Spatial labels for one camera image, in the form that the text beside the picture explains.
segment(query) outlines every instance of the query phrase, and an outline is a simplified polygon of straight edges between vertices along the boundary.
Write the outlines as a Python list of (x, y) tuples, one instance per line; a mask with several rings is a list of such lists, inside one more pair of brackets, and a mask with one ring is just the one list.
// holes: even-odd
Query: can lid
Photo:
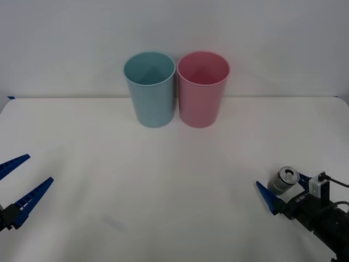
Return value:
[(290, 166), (284, 166), (279, 171), (280, 178), (287, 184), (297, 184), (299, 173)]

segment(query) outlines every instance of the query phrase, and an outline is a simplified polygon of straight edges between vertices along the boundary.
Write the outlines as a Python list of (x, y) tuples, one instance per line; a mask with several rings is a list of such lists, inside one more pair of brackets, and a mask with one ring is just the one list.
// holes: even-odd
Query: cup rim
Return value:
[[(163, 56), (167, 56), (167, 57), (172, 61), (173, 66), (174, 66), (174, 67), (173, 67), (173, 72), (171, 73), (171, 75), (170, 75), (168, 78), (166, 78), (164, 81), (161, 81), (161, 82), (158, 82), (158, 83), (155, 83), (155, 84), (151, 84), (151, 85), (138, 84), (138, 83), (133, 82), (132, 80), (130, 80), (130, 79), (126, 76), (126, 74), (125, 74), (125, 67), (126, 67), (126, 64), (127, 64), (132, 58), (134, 58), (134, 57), (136, 57), (136, 56), (138, 56), (138, 55), (140, 55), (140, 54), (142, 54), (142, 53), (159, 53), (159, 54), (161, 54), (161, 55), (163, 55)], [(171, 77), (173, 77), (173, 75), (175, 74), (176, 70), (177, 70), (177, 65), (176, 65), (175, 61), (172, 59), (172, 57), (170, 57), (170, 56), (168, 56), (168, 55), (166, 55), (165, 53), (162, 53), (162, 52), (157, 52), (157, 51), (145, 51), (145, 52), (136, 53), (135, 55), (133, 55), (133, 56), (131, 56), (129, 59), (127, 59), (125, 65), (124, 65), (124, 67), (123, 67), (122, 73), (124, 74), (124, 76), (125, 76), (125, 78), (127, 79), (127, 81), (130, 81), (131, 83), (133, 83), (133, 84), (135, 84), (135, 85), (138, 85), (138, 86), (156, 86), (156, 85), (159, 85), (159, 84), (162, 84), (162, 83), (166, 82), (168, 79), (170, 79)]]
[[(186, 79), (186, 78), (185, 78), (183, 75), (181, 75), (181, 73), (179, 72), (179, 64), (180, 64), (180, 62), (181, 62), (186, 56), (191, 55), (191, 54), (193, 54), (193, 53), (211, 53), (212, 55), (216, 55), (216, 56), (219, 56), (220, 58), (222, 58), (222, 59), (227, 63), (227, 65), (228, 65), (228, 74), (227, 74), (227, 76), (226, 76), (223, 80), (221, 80), (221, 81), (219, 81), (219, 82), (217, 82), (217, 83), (214, 83), (214, 84), (197, 84), (197, 83), (195, 83), (195, 82), (191, 82), (191, 81), (189, 81), (188, 79)], [(219, 85), (220, 83), (222, 83), (222, 82), (224, 82), (224, 81), (226, 81), (226, 80), (228, 79), (228, 77), (230, 76), (230, 65), (229, 65), (227, 59), (225, 59), (223, 56), (221, 56), (221, 55), (218, 54), (218, 53), (211, 52), (211, 51), (195, 51), (195, 52), (191, 52), (191, 53), (186, 54), (185, 56), (183, 56), (183, 57), (178, 61), (178, 64), (177, 64), (177, 74), (178, 74), (183, 80), (185, 80), (186, 82), (191, 83), (191, 84), (196, 85), (196, 86), (215, 86), (215, 85)]]

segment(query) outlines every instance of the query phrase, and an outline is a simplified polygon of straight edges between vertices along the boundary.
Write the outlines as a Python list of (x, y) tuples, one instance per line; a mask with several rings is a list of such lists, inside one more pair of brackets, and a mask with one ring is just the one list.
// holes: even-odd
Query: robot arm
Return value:
[[(6, 177), (10, 172), (16, 169), (23, 162), (28, 160), (30, 156), (17, 157), (0, 165), (0, 180)], [(10, 230), (11, 228), (18, 229), (28, 218), (30, 212), (35, 205), (43, 197), (50, 185), (53, 183), (53, 178), (48, 178), (45, 182), (37, 186), (34, 190), (26, 194), (16, 203), (9, 205), (5, 209), (0, 206), (0, 231), (4, 228)]]
[(299, 174), (298, 183), (304, 191), (288, 203), (258, 181), (256, 184), (273, 215), (280, 213), (290, 220), (296, 219), (336, 254), (337, 259), (332, 261), (346, 262), (349, 261), (349, 214), (337, 206), (349, 203), (330, 201), (329, 181), (338, 182), (325, 173), (314, 178)]

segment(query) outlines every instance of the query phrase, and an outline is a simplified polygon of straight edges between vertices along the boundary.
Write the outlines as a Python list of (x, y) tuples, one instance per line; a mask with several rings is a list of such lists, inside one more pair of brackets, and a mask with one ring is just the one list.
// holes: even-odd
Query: can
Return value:
[(299, 173), (290, 166), (284, 166), (280, 171), (269, 181), (268, 189), (275, 195), (281, 195), (289, 190), (299, 180)]

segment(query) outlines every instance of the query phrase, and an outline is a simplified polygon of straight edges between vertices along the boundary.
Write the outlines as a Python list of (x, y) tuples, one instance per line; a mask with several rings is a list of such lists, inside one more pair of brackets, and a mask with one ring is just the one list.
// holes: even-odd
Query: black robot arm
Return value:
[(333, 203), (329, 199), (329, 181), (325, 173), (314, 178), (300, 174), (298, 183), (304, 191), (288, 203), (278, 198), (259, 182), (257, 187), (272, 214), (281, 213), (288, 219), (296, 219), (313, 232), (335, 254), (333, 262), (349, 261), (349, 214), (338, 208), (346, 201)]

